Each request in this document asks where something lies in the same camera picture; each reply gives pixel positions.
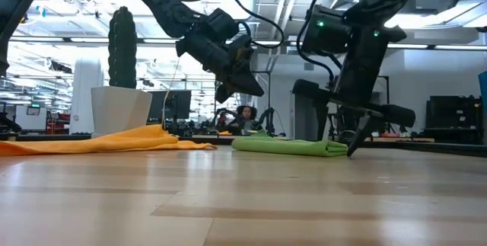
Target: woman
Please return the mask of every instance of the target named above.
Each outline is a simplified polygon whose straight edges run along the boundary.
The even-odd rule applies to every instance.
[[[241,135],[242,130],[252,130],[252,124],[257,116],[257,109],[242,105],[237,108],[237,114],[239,117],[228,124],[228,131],[232,135]]]

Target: red object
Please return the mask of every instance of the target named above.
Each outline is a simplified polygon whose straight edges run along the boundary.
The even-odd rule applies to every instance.
[[[400,137],[401,134],[399,133],[383,133],[382,137]]]

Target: green cloth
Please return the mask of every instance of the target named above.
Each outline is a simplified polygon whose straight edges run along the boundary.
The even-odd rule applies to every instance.
[[[348,150],[347,145],[333,141],[308,142],[305,140],[273,139],[267,136],[265,130],[260,130],[253,136],[242,136],[234,139],[231,146],[239,151],[323,157],[346,155]]]

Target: yellow towel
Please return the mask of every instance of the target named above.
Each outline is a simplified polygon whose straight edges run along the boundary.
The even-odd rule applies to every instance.
[[[0,142],[0,156],[42,154],[84,154],[164,149],[216,149],[209,143],[180,141],[161,125],[143,126],[96,139],[45,142]]]

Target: wooden surface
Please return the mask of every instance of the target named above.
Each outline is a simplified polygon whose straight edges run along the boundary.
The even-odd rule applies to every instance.
[[[366,138],[366,142],[374,141],[374,142],[434,142],[434,139],[429,139],[429,138],[416,138],[416,139],[411,139],[411,138],[401,138],[401,137],[374,137],[374,140],[371,140],[371,138]]]
[[[210,135],[193,135],[195,139],[238,139],[244,136],[210,136]],[[273,139],[288,140],[285,136],[274,136]]]
[[[0,245],[487,245],[487,161],[218,151],[0,158]]]

